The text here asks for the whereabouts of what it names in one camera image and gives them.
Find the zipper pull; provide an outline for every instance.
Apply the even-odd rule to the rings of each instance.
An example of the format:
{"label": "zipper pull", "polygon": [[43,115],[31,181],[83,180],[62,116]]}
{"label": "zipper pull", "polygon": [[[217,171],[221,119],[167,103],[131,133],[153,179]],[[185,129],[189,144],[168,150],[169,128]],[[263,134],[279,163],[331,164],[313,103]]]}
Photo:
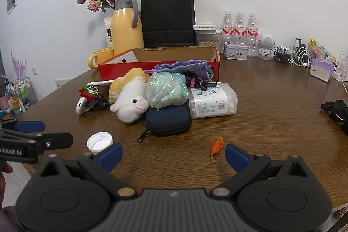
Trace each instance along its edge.
{"label": "zipper pull", "polygon": [[142,133],[141,136],[138,138],[138,143],[141,143],[150,132],[150,129],[146,129],[145,132]]}

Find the tiled floor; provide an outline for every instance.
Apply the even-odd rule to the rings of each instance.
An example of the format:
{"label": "tiled floor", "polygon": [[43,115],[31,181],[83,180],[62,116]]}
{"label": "tiled floor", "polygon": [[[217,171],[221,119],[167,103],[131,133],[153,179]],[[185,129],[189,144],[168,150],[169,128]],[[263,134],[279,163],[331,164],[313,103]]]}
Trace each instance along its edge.
{"label": "tiled floor", "polygon": [[11,161],[8,161],[8,163],[13,167],[13,173],[4,173],[6,188],[2,207],[15,205],[17,198],[30,180],[29,173],[21,163]]}

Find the white bottle cap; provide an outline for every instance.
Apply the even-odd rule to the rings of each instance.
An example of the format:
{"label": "white bottle cap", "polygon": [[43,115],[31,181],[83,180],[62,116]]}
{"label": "white bottle cap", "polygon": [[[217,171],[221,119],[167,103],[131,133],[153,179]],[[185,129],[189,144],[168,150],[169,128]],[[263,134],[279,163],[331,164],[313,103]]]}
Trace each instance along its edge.
{"label": "white bottle cap", "polygon": [[100,153],[105,150],[108,146],[112,145],[112,136],[108,132],[99,132],[90,136],[87,140],[87,148],[93,153]]}

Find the purple tissue box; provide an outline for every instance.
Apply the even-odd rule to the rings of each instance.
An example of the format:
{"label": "purple tissue box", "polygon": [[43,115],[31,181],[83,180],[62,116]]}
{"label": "purple tissue box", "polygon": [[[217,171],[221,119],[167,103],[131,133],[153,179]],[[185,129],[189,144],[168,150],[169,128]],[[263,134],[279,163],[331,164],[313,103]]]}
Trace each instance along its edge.
{"label": "purple tissue box", "polygon": [[320,59],[313,59],[310,65],[309,74],[317,77],[325,82],[328,82],[332,78],[333,66],[326,62],[321,62]]}

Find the stuffed animal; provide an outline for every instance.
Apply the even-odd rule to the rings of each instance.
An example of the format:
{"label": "stuffed animal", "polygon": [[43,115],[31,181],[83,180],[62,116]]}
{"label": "stuffed animal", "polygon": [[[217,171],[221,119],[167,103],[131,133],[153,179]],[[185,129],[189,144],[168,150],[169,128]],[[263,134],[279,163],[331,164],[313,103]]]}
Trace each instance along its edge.
{"label": "stuffed animal", "polygon": [[112,112],[124,123],[132,123],[149,108],[146,84],[150,76],[140,68],[133,68],[124,77],[115,79],[110,86],[109,100]]}

